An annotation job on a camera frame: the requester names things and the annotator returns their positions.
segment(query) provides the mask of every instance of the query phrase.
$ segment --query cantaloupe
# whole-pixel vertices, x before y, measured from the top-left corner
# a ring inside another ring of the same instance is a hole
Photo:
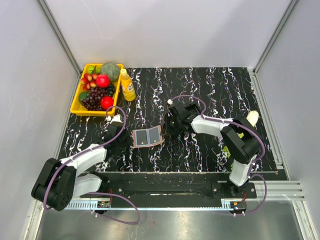
[[[120,68],[113,62],[107,62],[101,66],[100,74],[106,74],[113,83],[119,78]]]

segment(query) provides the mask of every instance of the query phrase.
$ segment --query white wall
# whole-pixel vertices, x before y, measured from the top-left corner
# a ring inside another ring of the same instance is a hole
[[[292,179],[320,234],[320,1],[300,1],[258,73]]]
[[[290,0],[46,0],[80,66],[253,68]]]
[[[35,0],[1,1],[0,33],[0,238],[18,240],[76,74]]]

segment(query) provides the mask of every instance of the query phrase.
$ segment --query metal floor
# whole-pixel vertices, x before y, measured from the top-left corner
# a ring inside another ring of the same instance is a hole
[[[249,210],[257,202],[248,202]],[[134,211],[106,214],[135,221]],[[125,225],[89,211],[45,212],[38,240],[301,240],[293,206],[289,202],[266,202],[247,216],[221,216],[211,211],[141,211],[139,225]]]

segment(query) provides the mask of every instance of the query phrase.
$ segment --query bunch of grapes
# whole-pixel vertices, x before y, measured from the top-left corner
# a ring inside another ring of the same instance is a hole
[[[82,99],[81,105],[84,106],[89,111],[104,111],[100,105],[100,101],[103,97],[109,96],[113,97],[116,92],[116,87],[113,83],[106,88],[92,87],[90,88],[86,98]]]

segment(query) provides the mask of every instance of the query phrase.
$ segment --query black marble surface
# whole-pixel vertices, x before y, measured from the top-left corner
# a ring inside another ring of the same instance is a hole
[[[122,94],[118,105],[126,111],[127,129],[146,129],[161,125],[165,102],[170,97],[189,94],[201,98],[210,117],[234,118],[259,111],[246,68],[129,68],[136,99],[126,102]],[[276,171],[276,164],[262,118],[256,125],[266,153],[257,161],[257,171]],[[59,158],[71,156],[96,141],[108,123],[104,117],[70,115]],[[166,136],[162,145],[150,148],[117,149],[116,154],[97,164],[101,172],[224,172],[230,171],[224,143],[218,137],[185,133]]]

